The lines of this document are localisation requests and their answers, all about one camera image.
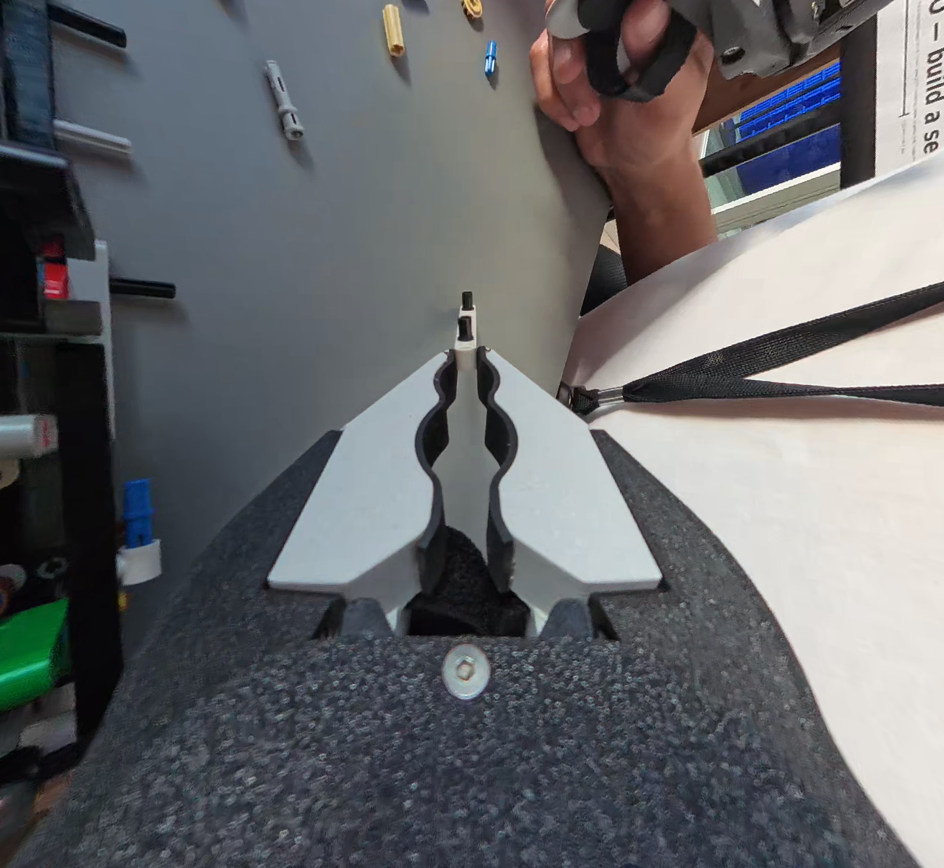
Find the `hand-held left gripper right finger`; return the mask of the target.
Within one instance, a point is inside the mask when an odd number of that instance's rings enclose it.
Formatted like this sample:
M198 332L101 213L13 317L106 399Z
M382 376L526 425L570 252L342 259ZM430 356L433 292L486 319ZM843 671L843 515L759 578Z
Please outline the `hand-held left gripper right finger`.
M654 591L663 574L586 422L497 351L477 352L488 493L487 564L534 619L558 602Z

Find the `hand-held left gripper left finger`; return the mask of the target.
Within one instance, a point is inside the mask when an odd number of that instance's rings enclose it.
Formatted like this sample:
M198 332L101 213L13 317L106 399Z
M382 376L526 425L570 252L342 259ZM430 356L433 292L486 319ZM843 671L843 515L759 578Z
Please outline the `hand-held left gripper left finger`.
M454 352L435 355L342 430L271 568L278 591L404 607L439 585L447 546L433 467L449 441Z

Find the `white lego beam black pins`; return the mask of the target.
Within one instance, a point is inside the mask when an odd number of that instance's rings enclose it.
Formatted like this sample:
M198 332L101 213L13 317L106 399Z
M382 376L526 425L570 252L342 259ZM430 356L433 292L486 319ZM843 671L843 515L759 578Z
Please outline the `white lego beam black pins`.
M450 412L452 525L484 551L493 461L485 449L485 408L478 398L478 327L474 295L462 292L454 341L457 395Z

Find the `partly built lego model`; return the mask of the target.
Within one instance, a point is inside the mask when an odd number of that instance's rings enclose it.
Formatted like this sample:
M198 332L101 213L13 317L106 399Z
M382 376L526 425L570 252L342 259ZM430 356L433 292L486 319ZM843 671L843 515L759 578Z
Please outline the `partly built lego model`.
M160 574L147 482L115 511L110 305L176 288L109 275L62 149L132 146L58 115L53 25L127 44L55 0L1 0L3 808L83 755L123 670L122 587Z

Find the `grey lego pin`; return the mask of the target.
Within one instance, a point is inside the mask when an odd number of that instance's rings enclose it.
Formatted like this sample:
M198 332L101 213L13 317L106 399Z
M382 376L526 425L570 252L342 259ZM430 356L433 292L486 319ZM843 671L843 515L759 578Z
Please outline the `grey lego pin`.
M275 60L266 60L265 72L282 133L287 141L298 142L304 136L304 127L298 119L296 107L289 96L278 63Z

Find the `person's right hand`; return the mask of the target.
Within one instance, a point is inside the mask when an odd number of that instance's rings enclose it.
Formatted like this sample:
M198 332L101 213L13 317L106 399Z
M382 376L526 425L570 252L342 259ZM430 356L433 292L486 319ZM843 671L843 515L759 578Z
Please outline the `person's right hand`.
M589 83L584 43L543 30L531 46L537 106L575 135L584 160L608 183L658 180L680 188L683 177L703 185L693 128L706 93L714 49L698 33L663 95L650 102L609 99Z

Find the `blue ribbed box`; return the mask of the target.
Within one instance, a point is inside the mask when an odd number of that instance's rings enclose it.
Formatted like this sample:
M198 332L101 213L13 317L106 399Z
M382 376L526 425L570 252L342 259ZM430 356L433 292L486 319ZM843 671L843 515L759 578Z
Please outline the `blue ribbed box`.
M841 97L841 61L745 108L733 121L737 141L749 139L801 118Z

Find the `white printed paper sign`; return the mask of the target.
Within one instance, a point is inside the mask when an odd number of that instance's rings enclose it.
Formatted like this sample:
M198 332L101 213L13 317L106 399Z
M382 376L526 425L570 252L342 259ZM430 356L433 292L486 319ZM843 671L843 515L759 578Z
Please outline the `white printed paper sign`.
M943 0L895 0L877 16L875 173L943 154Z

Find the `black office chair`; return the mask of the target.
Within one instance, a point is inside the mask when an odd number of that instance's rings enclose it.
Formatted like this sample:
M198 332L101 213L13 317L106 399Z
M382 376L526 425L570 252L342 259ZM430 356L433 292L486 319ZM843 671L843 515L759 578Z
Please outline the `black office chair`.
M580 316L583 317L629 286L619 252L600 244L588 280Z

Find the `black post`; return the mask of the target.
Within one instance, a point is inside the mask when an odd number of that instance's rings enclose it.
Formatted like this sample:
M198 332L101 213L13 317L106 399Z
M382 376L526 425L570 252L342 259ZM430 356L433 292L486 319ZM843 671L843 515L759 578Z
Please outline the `black post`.
M840 189L872 179L876 172L878 17L849 33L840 50Z

